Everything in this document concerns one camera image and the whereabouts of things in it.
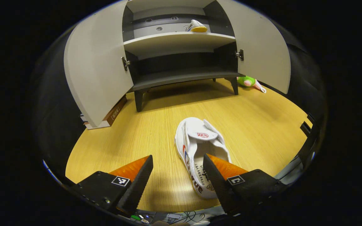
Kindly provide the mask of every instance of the stuffed toy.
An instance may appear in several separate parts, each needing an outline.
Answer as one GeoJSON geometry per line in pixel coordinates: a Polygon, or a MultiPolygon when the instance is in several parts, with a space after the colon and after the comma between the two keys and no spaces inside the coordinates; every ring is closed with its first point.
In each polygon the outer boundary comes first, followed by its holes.
{"type": "Polygon", "coordinates": [[[241,86],[246,87],[255,87],[259,89],[260,91],[266,93],[266,89],[260,85],[258,80],[245,76],[245,77],[237,77],[237,82],[240,83],[241,86]]]}

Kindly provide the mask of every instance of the cabinet door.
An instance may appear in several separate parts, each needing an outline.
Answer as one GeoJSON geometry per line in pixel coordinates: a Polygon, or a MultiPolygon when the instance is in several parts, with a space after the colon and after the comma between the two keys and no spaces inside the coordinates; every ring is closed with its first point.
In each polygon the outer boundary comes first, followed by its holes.
{"type": "Polygon", "coordinates": [[[263,81],[287,93],[290,55],[279,30],[265,16],[234,0],[217,0],[233,26],[238,51],[238,73],[263,81]]]}
{"type": "Polygon", "coordinates": [[[111,4],[82,20],[65,46],[66,80],[79,109],[98,126],[134,85],[125,71],[122,15],[128,0],[111,4]]]}

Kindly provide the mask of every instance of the metal hinge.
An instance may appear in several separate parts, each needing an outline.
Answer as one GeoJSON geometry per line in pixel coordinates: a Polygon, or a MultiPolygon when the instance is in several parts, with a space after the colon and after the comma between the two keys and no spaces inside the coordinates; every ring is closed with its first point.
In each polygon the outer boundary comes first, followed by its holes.
{"type": "Polygon", "coordinates": [[[128,70],[128,65],[131,64],[131,62],[128,60],[125,60],[125,57],[121,57],[122,60],[122,64],[124,65],[124,70],[127,71],[128,70]]]}
{"type": "Polygon", "coordinates": [[[244,60],[244,50],[240,50],[240,52],[237,53],[237,51],[235,52],[235,57],[239,57],[241,61],[244,60]]]}

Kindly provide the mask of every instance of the wooden tabletop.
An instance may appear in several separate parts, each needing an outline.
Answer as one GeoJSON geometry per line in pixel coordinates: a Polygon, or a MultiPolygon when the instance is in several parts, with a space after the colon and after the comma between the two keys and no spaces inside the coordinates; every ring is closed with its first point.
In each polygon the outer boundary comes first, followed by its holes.
{"type": "Polygon", "coordinates": [[[224,137],[232,162],[248,171],[275,176],[298,153],[306,136],[300,130],[306,113],[267,89],[239,87],[217,79],[151,88],[136,112],[133,93],[112,127],[83,132],[72,150],[66,177],[75,183],[101,170],[111,172],[153,155],[154,168],[138,209],[182,212],[219,205],[199,198],[174,145],[179,122],[187,117],[208,120],[224,137]]]}

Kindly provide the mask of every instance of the sneaker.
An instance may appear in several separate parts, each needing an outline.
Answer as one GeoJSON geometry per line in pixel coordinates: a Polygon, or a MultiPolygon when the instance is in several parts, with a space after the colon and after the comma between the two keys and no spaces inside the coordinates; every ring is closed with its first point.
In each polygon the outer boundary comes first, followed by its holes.
{"type": "Polygon", "coordinates": [[[185,31],[194,31],[194,32],[206,32],[207,27],[205,25],[201,24],[197,20],[191,20],[191,23],[187,26],[184,26],[185,31]]]}
{"type": "Polygon", "coordinates": [[[196,193],[204,199],[217,198],[203,169],[203,161],[204,154],[208,153],[231,163],[223,136],[207,120],[190,117],[178,125],[174,143],[196,193]]]}

